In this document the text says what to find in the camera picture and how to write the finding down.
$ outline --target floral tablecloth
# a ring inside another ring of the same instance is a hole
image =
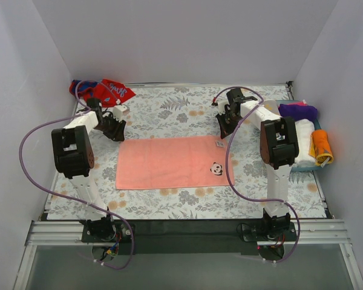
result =
[[[212,98],[224,87],[136,88],[125,104],[126,139],[219,135]],[[284,86],[256,86],[266,100],[288,99]],[[240,199],[230,187],[172,188],[161,190],[116,190],[119,143],[101,132],[90,133],[96,164],[94,177],[109,209],[126,219],[230,219],[260,218],[263,203]],[[231,147],[235,186],[250,198],[266,198],[266,168],[259,153],[260,133],[247,120],[238,130]],[[76,191],[59,175],[55,191],[76,196]],[[324,218],[325,212],[312,172],[290,175],[289,202],[301,218]],[[47,219],[84,219],[81,204],[51,198]]]

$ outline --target panda patch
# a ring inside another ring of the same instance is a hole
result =
[[[222,175],[223,173],[223,169],[222,169],[222,165],[214,162],[214,164],[211,166],[210,171],[214,174],[214,175]]]

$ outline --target white towel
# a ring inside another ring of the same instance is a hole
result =
[[[309,155],[310,139],[315,126],[311,121],[303,119],[295,122],[298,141],[298,156],[295,158],[294,167],[311,167],[315,166],[316,159]]]

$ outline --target white wall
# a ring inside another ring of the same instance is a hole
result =
[[[31,128],[72,113],[70,73],[31,0],[0,0],[0,289],[11,289],[46,194],[23,175],[18,147]],[[26,143],[30,173],[51,185],[51,128]]]
[[[363,0],[339,0],[295,79],[295,97],[320,111],[335,163],[320,173],[363,275]]]
[[[33,0],[73,77],[293,80],[337,0]]]

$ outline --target cable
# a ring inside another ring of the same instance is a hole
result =
[[[75,97],[77,98],[77,101],[78,103],[80,103],[82,106],[84,106],[85,108],[87,108],[87,111],[83,112],[83,113],[80,113],[80,114],[77,114],[77,115],[74,115],[72,117],[66,117],[66,118],[61,118],[61,119],[58,119],[58,120],[55,120],[55,121],[50,121],[50,122],[47,122],[47,123],[44,123],[44,124],[41,124],[41,125],[38,125],[36,126],[35,128],[33,128],[31,131],[29,131],[27,134],[25,134],[23,140],[21,141],[20,143],[20,146],[19,146],[19,161],[20,161],[20,166],[22,167],[22,170],[25,174],[25,176],[28,178],[28,180],[33,184],[35,185],[37,188],[39,188],[40,190],[43,190],[44,192],[47,192],[51,195],[55,195],[55,196],[58,196],[60,198],[66,198],[66,199],[69,199],[69,200],[72,200],[72,201],[77,201],[77,202],[80,202],[81,204],[84,204],[84,205],[88,205],[89,207],[93,207],[95,208],[96,210],[99,210],[99,211],[102,211],[104,213],[107,213],[107,214],[110,214],[112,216],[115,216],[117,217],[118,219],[120,219],[129,229],[129,231],[131,232],[131,239],[132,239],[132,244],[131,244],[131,252],[130,252],[130,256],[129,256],[129,259],[126,261],[126,263],[121,266],[121,267],[116,267],[116,266],[112,266],[112,265],[108,265],[108,264],[104,264],[101,260],[96,260],[96,262],[100,263],[101,265],[105,265],[109,268],[112,268],[112,269],[115,269],[115,270],[122,270],[122,269],[125,269],[130,261],[132,260],[132,257],[133,257],[133,252],[134,252],[134,236],[133,236],[133,230],[130,226],[130,224],[128,223],[128,221],[126,221],[123,217],[119,216],[118,214],[116,213],[112,213],[111,211],[109,210],[104,210],[103,208],[100,208],[94,204],[90,204],[88,203],[87,201],[84,201],[83,199],[80,199],[80,198],[75,198],[75,197],[72,197],[72,196],[66,196],[66,195],[62,195],[60,193],[57,193],[57,192],[53,192],[43,186],[41,186],[40,184],[38,184],[31,176],[30,174],[28,173],[27,169],[25,168],[25,164],[24,164],[24,160],[23,160],[23,147],[24,147],[24,143],[25,141],[27,140],[27,138],[35,131],[39,130],[40,128],[43,128],[45,126],[48,126],[48,125],[51,125],[51,124],[55,124],[55,123],[58,123],[58,122],[62,122],[62,121],[67,121],[67,120],[71,120],[71,119],[74,119],[76,117],[80,117],[82,114],[85,114],[89,111],[91,111],[91,108],[88,107],[87,105],[83,104],[80,100],[79,100],[79,97],[78,97],[78,87],[79,85],[84,82],[81,81],[77,84],[77,86],[75,87]],[[101,82],[98,82],[98,81],[92,81],[92,82],[97,82],[101,85],[103,85],[104,87],[106,87],[107,90],[109,90],[109,92],[113,95],[113,97],[117,99],[117,97],[113,94],[113,92],[106,86],[104,85],[103,83]]]
[[[223,89],[222,91],[220,91],[216,97],[213,99],[213,102],[216,101],[216,99],[218,98],[218,96],[222,93],[222,92],[225,92],[227,91],[228,89],[235,89],[235,88],[240,88],[240,89],[246,89],[248,90],[249,92],[252,92],[253,94],[257,95],[258,98],[260,98],[260,101],[258,102],[257,105],[254,106],[253,109],[250,110],[250,112],[248,112],[246,114],[246,116],[244,116],[237,124],[237,126],[235,127],[231,137],[230,137],[230,141],[229,141],[229,144],[227,145],[227,150],[226,150],[226,176],[227,176],[227,181],[229,182],[229,185],[231,187],[231,189],[235,192],[236,195],[238,195],[240,198],[243,198],[247,201],[251,201],[251,202],[283,202],[286,206],[288,206],[290,208],[290,210],[293,212],[293,214],[295,215],[296,217],[296,221],[297,221],[297,226],[298,226],[298,234],[297,234],[297,238],[296,238],[296,241],[295,241],[295,244],[293,245],[293,248],[289,251],[288,255],[286,255],[285,257],[283,257],[281,260],[279,261],[276,261],[277,263],[281,263],[283,261],[285,261],[286,259],[288,259],[294,252],[294,250],[296,249],[297,247],[297,244],[298,244],[298,241],[299,241],[299,238],[300,238],[300,219],[298,218],[298,215],[295,211],[295,209],[286,201],[284,201],[283,199],[278,199],[278,198],[269,198],[269,199],[255,199],[255,198],[247,198],[245,196],[243,196],[238,190],[236,190],[236,188],[234,187],[234,185],[231,183],[231,179],[230,179],[230,173],[229,173],[229,155],[230,155],[230,147],[231,147],[231,143],[234,139],[234,136],[235,134],[237,133],[239,127],[241,126],[241,124],[243,123],[244,120],[246,120],[259,106],[262,105],[263,101],[264,101],[264,98],[262,98],[262,96],[257,93],[256,91],[254,91],[253,89],[249,89],[245,86],[231,86],[229,88],[226,88],[226,89]]]

